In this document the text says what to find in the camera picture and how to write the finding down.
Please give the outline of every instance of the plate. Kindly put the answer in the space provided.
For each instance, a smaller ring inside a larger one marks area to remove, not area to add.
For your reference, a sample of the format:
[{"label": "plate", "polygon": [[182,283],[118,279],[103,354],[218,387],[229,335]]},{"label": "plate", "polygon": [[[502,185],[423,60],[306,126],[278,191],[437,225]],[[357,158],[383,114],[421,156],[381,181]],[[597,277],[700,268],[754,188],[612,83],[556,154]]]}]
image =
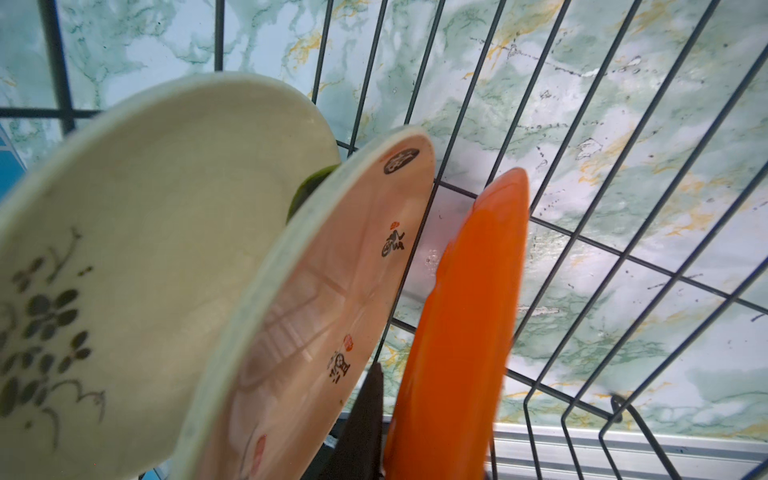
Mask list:
[{"label": "plate", "polygon": [[371,141],[275,244],[211,356],[174,478],[299,478],[377,345],[432,189],[423,129]]},{"label": "plate", "polygon": [[483,478],[527,227],[528,177],[513,168],[480,194],[445,248],[389,424],[388,480]]},{"label": "plate", "polygon": [[296,189],[338,161],[303,94],[219,73],[132,97],[31,172],[0,207],[0,476],[165,460]]}]

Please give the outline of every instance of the red stamp mark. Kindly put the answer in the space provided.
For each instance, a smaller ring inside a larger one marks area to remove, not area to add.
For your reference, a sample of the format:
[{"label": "red stamp mark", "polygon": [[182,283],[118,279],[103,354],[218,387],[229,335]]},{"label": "red stamp mark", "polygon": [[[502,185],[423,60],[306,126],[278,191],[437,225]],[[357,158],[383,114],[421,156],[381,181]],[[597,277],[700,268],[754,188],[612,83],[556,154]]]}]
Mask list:
[{"label": "red stamp mark", "polygon": [[266,444],[266,435],[262,435],[256,442],[256,448],[253,450],[253,463],[250,466],[250,477],[252,478],[259,471],[261,457],[264,455],[264,444]]}]

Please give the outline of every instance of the orange plate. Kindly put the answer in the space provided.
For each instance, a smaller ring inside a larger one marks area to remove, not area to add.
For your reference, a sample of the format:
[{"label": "orange plate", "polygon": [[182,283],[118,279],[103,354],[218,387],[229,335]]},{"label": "orange plate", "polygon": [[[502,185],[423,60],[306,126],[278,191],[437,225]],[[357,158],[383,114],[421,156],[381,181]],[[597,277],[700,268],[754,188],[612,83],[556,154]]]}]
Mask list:
[{"label": "orange plate", "polygon": [[525,259],[528,177],[478,197],[445,248],[384,451],[387,480],[482,478]]}]

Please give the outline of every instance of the beige plate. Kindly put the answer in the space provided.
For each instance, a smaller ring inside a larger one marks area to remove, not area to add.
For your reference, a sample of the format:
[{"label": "beige plate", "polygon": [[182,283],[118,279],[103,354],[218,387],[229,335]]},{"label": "beige plate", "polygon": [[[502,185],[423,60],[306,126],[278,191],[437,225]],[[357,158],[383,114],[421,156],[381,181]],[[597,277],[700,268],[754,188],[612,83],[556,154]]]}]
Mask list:
[{"label": "beige plate", "polygon": [[206,368],[173,477],[299,478],[386,323],[435,154],[402,127],[342,164],[264,260]]},{"label": "beige plate", "polygon": [[205,362],[338,163],[304,95],[197,75],[95,118],[0,208],[0,478],[127,478],[170,455]]}]

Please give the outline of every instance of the green marble pattern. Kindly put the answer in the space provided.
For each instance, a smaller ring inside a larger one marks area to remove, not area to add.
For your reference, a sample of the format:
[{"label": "green marble pattern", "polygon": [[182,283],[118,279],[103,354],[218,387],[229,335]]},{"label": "green marble pattern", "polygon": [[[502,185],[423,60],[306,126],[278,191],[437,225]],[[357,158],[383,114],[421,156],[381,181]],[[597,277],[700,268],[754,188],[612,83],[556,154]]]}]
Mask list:
[{"label": "green marble pattern", "polygon": [[[53,107],[50,76],[30,5],[0,18],[0,103]],[[521,113],[499,172],[523,167],[535,192],[551,166],[629,9],[629,0],[573,0],[538,83]],[[497,3],[448,0],[411,123],[426,127],[444,156]],[[335,0],[318,107],[349,142],[362,95],[381,2]],[[361,113],[358,145],[400,125],[419,71],[436,0],[389,0]],[[443,180],[479,193],[485,185],[561,0],[508,0],[468,104]],[[573,230],[654,97],[707,2],[644,0],[534,215]],[[213,69],[212,0],[60,0],[73,102],[108,108],[162,81]],[[279,78],[311,97],[323,30],[322,0],[227,0],[224,67]],[[659,103],[583,234],[624,249],[768,43],[768,3],[723,1]],[[633,255],[676,270],[768,161],[768,71],[761,71],[688,172]],[[78,127],[87,121],[78,121]],[[61,140],[56,120],[2,120],[31,166]],[[418,325],[435,269],[472,200],[440,188],[396,316]],[[729,293],[768,255],[768,185],[761,185],[687,272]],[[568,238],[528,226],[518,319],[545,281]],[[616,256],[576,242],[531,316],[508,367],[535,378]],[[575,394],[668,277],[626,262],[566,344],[545,383]],[[768,278],[743,296],[768,306]],[[679,284],[658,305],[587,392],[606,410],[612,392],[629,394],[722,298]],[[637,401],[655,432],[768,441],[768,317],[732,306]],[[385,411],[391,413],[413,336],[393,327],[381,361]],[[471,349],[470,346],[457,346]],[[506,379],[500,422],[523,422],[527,387]],[[352,405],[353,393],[348,407]],[[537,393],[534,423],[559,425],[565,405]],[[569,424],[598,428],[576,410]],[[616,429],[636,430],[632,422]]]}]

